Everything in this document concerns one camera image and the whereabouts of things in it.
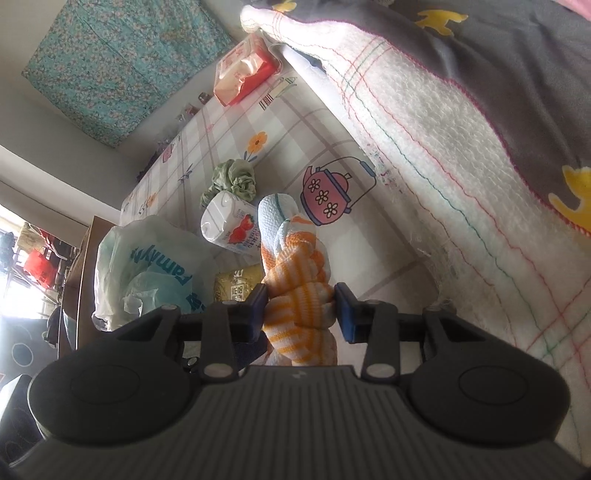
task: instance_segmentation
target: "food package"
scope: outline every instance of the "food package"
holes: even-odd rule
[[[251,33],[218,62],[213,93],[223,106],[234,105],[273,75],[279,66],[265,41]]]
[[[233,272],[218,273],[213,286],[215,300],[244,301],[264,276],[261,264]]]
[[[237,254],[261,256],[261,232],[256,208],[230,192],[220,192],[201,217],[205,240]]]

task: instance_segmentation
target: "plastic bag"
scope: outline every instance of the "plastic bag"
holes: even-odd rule
[[[209,244],[161,217],[113,227],[96,260],[95,316],[105,324],[95,325],[115,330],[163,304],[202,312],[213,301],[216,273]]]

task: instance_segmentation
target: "red tissue package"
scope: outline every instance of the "red tissue package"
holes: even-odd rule
[[[273,75],[279,66],[265,41],[251,33],[218,62],[213,93],[223,106],[234,105]]]

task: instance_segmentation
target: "white quilted blanket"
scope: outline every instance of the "white quilted blanket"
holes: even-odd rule
[[[383,38],[253,7],[241,20],[322,60],[346,126],[391,186],[411,242],[431,255],[443,294],[561,373],[572,407],[558,441],[590,464],[591,239],[538,203],[456,85]]]

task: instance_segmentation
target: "small bottle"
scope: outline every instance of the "small bottle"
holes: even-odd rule
[[[209,242],[246,255],[261,254],[256,208],[230,192],[220,192],[201,217],[201,233]]]

